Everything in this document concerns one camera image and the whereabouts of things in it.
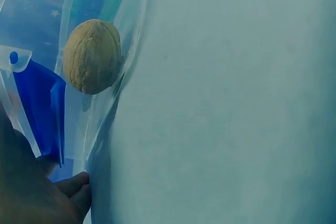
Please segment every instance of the blue tab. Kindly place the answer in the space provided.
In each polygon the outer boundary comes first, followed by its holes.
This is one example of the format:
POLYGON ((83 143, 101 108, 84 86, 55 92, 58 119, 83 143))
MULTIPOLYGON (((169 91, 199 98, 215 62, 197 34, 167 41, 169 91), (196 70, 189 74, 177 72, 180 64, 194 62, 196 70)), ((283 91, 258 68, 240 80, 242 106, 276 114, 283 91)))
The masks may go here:
POLYGON ((41 154, 53 155, 61 167, 64 164, 65 81, 33 60, 24 71, 13 75, 41 154))

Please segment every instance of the hand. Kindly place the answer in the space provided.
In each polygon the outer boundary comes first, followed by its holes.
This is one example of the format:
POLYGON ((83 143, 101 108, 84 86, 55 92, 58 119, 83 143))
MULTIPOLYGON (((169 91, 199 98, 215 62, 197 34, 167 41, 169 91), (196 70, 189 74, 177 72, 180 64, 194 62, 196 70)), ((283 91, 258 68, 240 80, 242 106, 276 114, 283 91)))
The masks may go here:
POLYGON ((0 223, 80 224, 91 206, 89 175, 52 183, 51 156, 35 158, 0 104, 0 223))

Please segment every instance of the white star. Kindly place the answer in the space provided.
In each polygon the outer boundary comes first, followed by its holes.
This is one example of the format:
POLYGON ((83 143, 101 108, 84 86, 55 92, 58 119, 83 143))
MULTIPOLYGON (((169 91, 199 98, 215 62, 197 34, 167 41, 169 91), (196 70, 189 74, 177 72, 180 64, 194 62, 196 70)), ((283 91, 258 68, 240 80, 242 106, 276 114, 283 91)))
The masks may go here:
POLYGON ((51 15, 56 18, 58 15, 61 15, 61 14, 58 12, 58 10, 52 10, 51 15))

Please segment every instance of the in-shell walnut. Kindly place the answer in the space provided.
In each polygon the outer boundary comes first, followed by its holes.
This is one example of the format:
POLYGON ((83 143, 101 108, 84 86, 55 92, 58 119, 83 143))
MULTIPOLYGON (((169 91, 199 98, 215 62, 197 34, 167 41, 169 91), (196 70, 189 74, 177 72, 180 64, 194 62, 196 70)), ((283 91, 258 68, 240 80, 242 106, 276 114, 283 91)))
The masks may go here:
POLYGON ((103 20, 91 19, 78 25, 64 48, 64 75, 85 94, 98 94, 112 86, 122 63, 119 32, 103 20))

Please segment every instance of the white fabric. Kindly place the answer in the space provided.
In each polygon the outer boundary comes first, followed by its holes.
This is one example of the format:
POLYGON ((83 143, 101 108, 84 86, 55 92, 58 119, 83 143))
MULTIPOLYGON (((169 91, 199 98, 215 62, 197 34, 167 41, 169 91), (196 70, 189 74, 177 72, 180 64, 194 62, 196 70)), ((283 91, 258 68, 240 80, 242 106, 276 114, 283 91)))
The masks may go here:
POLYGON ((94 224, 332 223, 336 0, 151 0, 94 224))

